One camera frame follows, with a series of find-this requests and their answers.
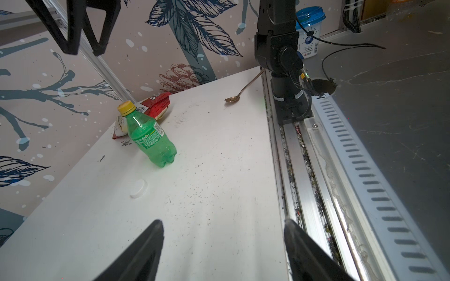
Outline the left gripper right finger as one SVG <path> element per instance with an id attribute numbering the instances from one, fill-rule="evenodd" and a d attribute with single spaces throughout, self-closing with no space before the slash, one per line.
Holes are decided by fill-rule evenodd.
<path id="1" fill-rule="evenodd" d="M 294 220 L 285 221 L 284 242 L 294 281 L 352 280 Z"/>

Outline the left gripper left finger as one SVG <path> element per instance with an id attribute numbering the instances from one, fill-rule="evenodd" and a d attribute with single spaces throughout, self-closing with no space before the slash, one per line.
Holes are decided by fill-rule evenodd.
<path id="1" fill-rule="evenodd" d="M 155 220 L 96 280 L 154 281 L 163 243 L 163 222 Z"/>

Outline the green plastic bottle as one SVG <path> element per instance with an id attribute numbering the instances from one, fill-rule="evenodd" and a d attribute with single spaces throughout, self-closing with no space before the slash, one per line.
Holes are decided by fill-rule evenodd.
<path id="1" fill-rule="evenodd" d="M 124 117 L 130 139 L 158 167 L 173 163 L 177 150 L 155 118 L 133 111 Z"/>

